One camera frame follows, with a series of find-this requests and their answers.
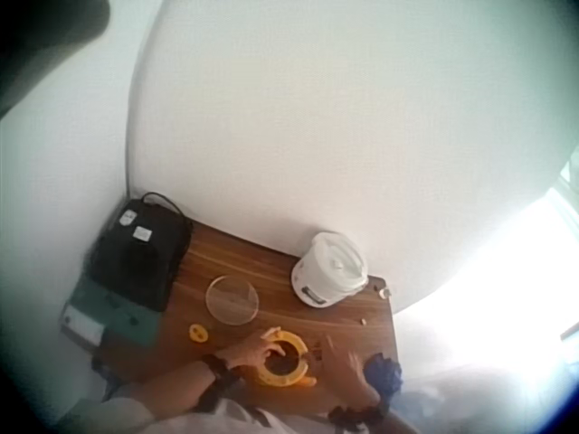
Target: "glass petri dish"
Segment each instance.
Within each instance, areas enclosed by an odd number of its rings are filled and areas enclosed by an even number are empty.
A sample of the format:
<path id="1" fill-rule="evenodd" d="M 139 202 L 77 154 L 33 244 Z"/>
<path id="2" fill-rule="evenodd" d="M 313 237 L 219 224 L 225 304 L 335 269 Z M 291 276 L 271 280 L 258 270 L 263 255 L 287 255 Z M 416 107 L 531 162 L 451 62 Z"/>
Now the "glass petri dish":
<path id="1" fill-rule="evenodd" d="M 255 318 L 260 299 L 253 285 L 244 278 L 221 276 L 205 293 L 209 313 L 228 326 L 242 326 Z"/>

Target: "human hand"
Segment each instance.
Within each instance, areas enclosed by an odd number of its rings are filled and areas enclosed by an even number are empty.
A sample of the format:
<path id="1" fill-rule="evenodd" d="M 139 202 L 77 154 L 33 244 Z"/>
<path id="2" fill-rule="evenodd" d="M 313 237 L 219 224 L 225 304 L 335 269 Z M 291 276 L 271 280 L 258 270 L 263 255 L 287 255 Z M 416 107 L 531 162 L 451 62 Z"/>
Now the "human hand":
<path id="1" fill-rule="evenodd" d="M 380 395 L 364 378 L 357 354 L 336 347 L 329 336 L 322 341 L 322 378 L 352 410 L 375 407 L 380 402 Z"/>
<path id="2" fill-rule="evenodd" d="M 283 349 L 266 338 L 275 335 L 280 327 L 270 328 L 267 332 L 255 332 L 236 345 L 229 346 L 215 353 L 227 362 L 229 369 L 237 366 L 260 366 L 265 363 L 272 351 L 285 355 Z"/>

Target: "small orange piece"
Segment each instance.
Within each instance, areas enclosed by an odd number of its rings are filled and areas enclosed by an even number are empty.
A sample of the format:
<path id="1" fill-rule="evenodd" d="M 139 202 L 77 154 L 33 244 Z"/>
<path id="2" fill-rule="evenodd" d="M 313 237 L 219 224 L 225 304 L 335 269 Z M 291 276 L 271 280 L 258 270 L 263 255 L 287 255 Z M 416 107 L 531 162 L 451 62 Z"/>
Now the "small orange piece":
<path id="1" fill-rule="evenodd" d="M 199 344 L 203 342 L 207 342 L 209 339 L 209 333 L 207 333 L 207 329 L 200 324 L 191 324 L 189 327 L 189 338 L 193 342 L 198 342 Z"/>

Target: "person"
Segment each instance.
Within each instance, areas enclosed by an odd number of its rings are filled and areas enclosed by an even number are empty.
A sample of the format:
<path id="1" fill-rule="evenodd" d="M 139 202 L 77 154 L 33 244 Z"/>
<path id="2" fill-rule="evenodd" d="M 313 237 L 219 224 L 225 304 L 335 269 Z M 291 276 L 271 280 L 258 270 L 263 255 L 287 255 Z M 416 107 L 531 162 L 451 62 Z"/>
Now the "person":
<path id="1" fill-rule="evenodd" d="M 259 366 L 272 352 L 284 355 L 272 342 L 279 327 L 250 335 L 240 343 L 214 354 L 213 360 L 224 369 Z M 219 369 L 207 361 L 195 361 L 176 371 L 137 385 L 125 397 L 88 408 L 75 408 L 59 424 L 60 432 L 74 433 L 277 433 L 309 434 L 344 431 L 320 417 L 274 416 L 265 410 L 245 409 L 242 405 L 221 399 L 210 412 L 195 412 L 204 393 L 220 377 Z M 356 354 L 340 348 L 329 338 L 321 345 L 321 378 L 325 387 L 349 409 L 350 414 L 374 414 L 380 396 L 365 380 L 362 364 Z M 417 432 L 391 411 L 373 417 L 357 429 L 371 433 Z"/>

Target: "white sleeve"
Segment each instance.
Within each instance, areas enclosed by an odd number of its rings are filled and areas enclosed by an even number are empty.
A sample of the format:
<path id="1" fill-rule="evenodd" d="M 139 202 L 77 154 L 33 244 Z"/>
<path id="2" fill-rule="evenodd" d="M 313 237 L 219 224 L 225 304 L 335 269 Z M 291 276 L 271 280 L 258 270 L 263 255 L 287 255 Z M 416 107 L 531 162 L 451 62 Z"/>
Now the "white sleeve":
<path id="1" fill-rule="evenodd" d="M 155 419 L 147 408 L 130 398 L 113 398 L 103 403 L 81 401 L 57 424 L 63 434 L 132 434 Z"/>

